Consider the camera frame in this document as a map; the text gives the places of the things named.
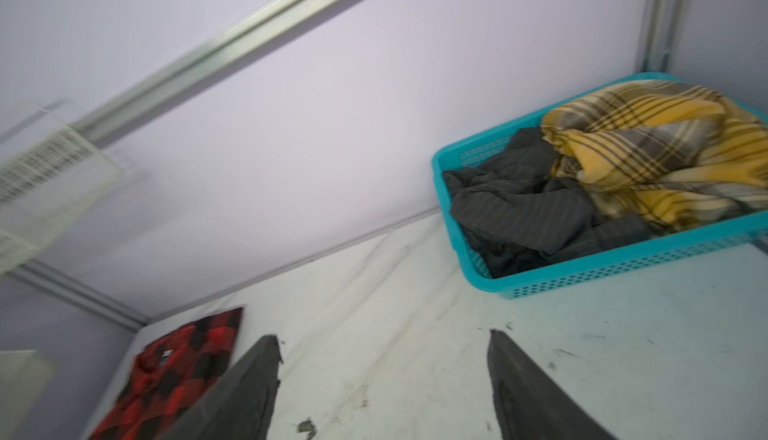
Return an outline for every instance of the marble surface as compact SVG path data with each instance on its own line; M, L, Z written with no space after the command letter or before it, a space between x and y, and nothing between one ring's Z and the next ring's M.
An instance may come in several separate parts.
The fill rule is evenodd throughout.
M85 433L145 344L245 305L234 360L282 343L272 440L303 440L306 418L319 440L500 438L492 328L621 440L762 438L766 272L743 245L510 301L467 283L433 215L145 327Z

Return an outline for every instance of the yellow plaid fabric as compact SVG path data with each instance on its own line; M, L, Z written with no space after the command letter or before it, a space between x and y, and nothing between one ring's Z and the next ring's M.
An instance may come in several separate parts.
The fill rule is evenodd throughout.
M684 231L768 207L768 128L720 93L644 80L550 111L544 139L611 217L638 213Z

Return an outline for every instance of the red and black plaid shirt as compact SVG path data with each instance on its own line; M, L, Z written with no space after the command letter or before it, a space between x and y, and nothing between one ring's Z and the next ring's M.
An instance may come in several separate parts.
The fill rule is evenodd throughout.
M226 371L243 309L187 323L136 356L123 392L91 440L161 434Z

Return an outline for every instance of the clothing tag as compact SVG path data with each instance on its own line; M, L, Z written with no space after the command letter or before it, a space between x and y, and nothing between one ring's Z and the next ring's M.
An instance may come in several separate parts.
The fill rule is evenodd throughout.
M165 365L165 363L168 361L168 357L170 357L170 354L173 353L173 350L166 350L163 352L163 356L160 357L160 366Z

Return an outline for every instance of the teal plastic basket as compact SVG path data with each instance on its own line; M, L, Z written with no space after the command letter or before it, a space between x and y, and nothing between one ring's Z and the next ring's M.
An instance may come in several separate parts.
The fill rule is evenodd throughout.
M630 80L672 80L685 82L664 73L645 72L624 77L606 85L609 86ZM598 87L589 92L594 92L601 88ZM491 278L491 273L488 271L488 267L485 266L485 261L477 252L469 247L462 229L451 217L451 196L448 194L446 183L442 180L442 173L446 170L456 170L462 167L477 165L486 158L498 154L504 150L509 143L509 139L519 128L540 125L542 117L548 111L581 96L563 100L553 106L535 111L520 119L509 121L481 134L444 147L432 159L432 169L435 172L435 188L437 189L442 215L446 219L448 235L450 236L453 250L458 255L458 262L461 264L462 271L472 285L481 291L502 292L507 298L524 297L575 283L592 281L615 273L634 271L649 265L692 257L699 253L718 251L719 249L732 247L740 243L754 242L760 235L768 232L768 211L765 211L718 222L706 227L699 227L692 231L635 243L627 247L613 249L612 251L596 253L572 261L556 263L532 271L516 273L508 277ZM739 106L751 111L763 119L763 121L768 121L768 115L763 114L763 112L741 103Z

